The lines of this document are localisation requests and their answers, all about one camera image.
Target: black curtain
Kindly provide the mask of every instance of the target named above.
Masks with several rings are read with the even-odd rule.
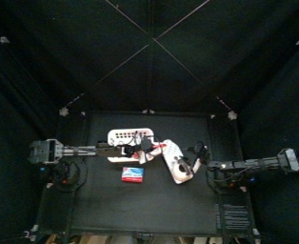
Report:
[[[284,148],[299,153],[299,48],[245,107],[240,125],[246,158],[273,156]],[[252,196],[264,243],[299,243],[299,173],[261,173]]]
[[[21,243],[35,224],[41,199],[37,169],[26,161],[33,140],[54,136],[58,109],[15,57],[0,44],[0,240]]]

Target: wire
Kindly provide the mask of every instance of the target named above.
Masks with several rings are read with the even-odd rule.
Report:
[[[246,169],[244,169],[242,171],[234,173],[230,177],[228,177],[228,178],[225,178],[225,179],[214,179],[213,181],[214,181],[214,182],[225,182],[225,181],[228,181],[229,179],[232,179],[232,178],[234,178],[236,176],[238,176],[241,173],[244,173],[244,172],[246,172],[248,170],[254,169],[254,168],[258,168],[258,166],[252,167],[252,168],[246,168]]]

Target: white object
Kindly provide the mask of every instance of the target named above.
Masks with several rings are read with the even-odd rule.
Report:
[[[66,107],[63,107],[63,108],[59,109],[59,115],[62,117],[67,116],[67,108]]]
[[[177,163],[177,160],[182,157],[182,152],[177,144],[172,140],[165,140],[162,143],[166,145],[162,150],[162,154],[168,168],[170,170],[174,182],[181,184],[193,177],[193,174],[189,173],[189,175],[186,175],[186,172],[181,169],[181,166]]]
[[[234,113],[234,111],[228,112],[228,118],[234,120],[237,118],[237,113]]]
[[[111,130],[107,133],[107,143],[110,146],[118,146],[122,144],[134,146],[141,144],[141,138],[143,136],[147,136],[150,142],[153,143],[153,131],[149,128]],[[113,163],[135,162],[135,161],[139,161],[139,163],[146,162],[142,153],[139,153],[138,159],[133,157],[107,157],[107,160]]]

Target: black enclosure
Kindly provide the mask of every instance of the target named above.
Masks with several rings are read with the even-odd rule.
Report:
[[[288,147],[299,153],[299,0],[0,0],[3,36],[10,43],[0,39],[0,243],[29,242],[23,231],[41,214],[49,217],[39,211],[45,209],[41,202],[57,195],[45,194],[39,169],[26,161],[34,140],[58,137],[70,144],[94,143],[122,118],[119,128],[146,124],[161,139],[174,135],[184,140],[181,146],[196,135],[210,143],[214,134],[220,145],[210,144],[210,150],[222,160],[273,156]],[[59,115],[61,108],[67,108],[67,116]],[[237,113],[234,121],[228,120],[228,112]],[[210,121],[220,122],[220,130]],[[222,133],[229,126],[234,137]],[[162,173],[158,160],[146,165],[146,172]],[[106,162],[87,165],[101,167],[89,168],[93,172],[119,173]],[[142,186],[155,190],[150,177],[165,176],[161,191],[166,191],[166,169],[164,174],[147,173]],[[91,230],[101,228],[107,234],[110,215],[105,218],[101,208],[101,220],[86,222],[79,207],[85,202],[77,198],[103,185],[105,191],[115,190],[113,177],[101,180],[75,195],[55,199],[57,205],[66,206],[61,210],[67,219],[53,220],[51,230],[70,224],[77,234],[91,225]],[[205,189],[204,177],[188,183],[182,188],[192,184],[190,191]],[[173,200],[180,200],[180,191],[170,194]],[[190,191],[189,204],[200,208],[196,200],[212,198],[200,192],[196,199]],[[149,197],[145,191],[138,195]],[[299,173],[261,173],[250,196],[262,242],[299,243]],[[91,204],[99,205],[99,199],[103,192]],[[166,203],[162,197],[162,208]],[[75,206],[74,212],[67,204]],[[111,210],[122,210],[123,204],[113,203]],[[202,208],[200,214],[210,212]],[[217,235],[208,222],[200,232],[198,219],[192,224],[184,219],[186,229],[178,225],[185,230],[178,233]],[[149,222],[149,211],[143,221]],[[123,227],[127,234],[139,229],[173,232],[162,222],[149,222],[138,230]]]

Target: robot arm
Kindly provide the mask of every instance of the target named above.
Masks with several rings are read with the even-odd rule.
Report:
[[[276,157],[261,159],[248,159],[244,161],[217,162],[209,161],[206,163],[209,171],[221,172],[260,172],[264,170],[282,169],[286,173],[299,172],[299,161],[293,149],[284,149]]]
[[[299,159],[293,149],[284,149],[276,157],[242,161],[206,161],[208,183],[214,189],[241,187],[254,182],[254,174],[282,169],[285,173],[299,172]]]

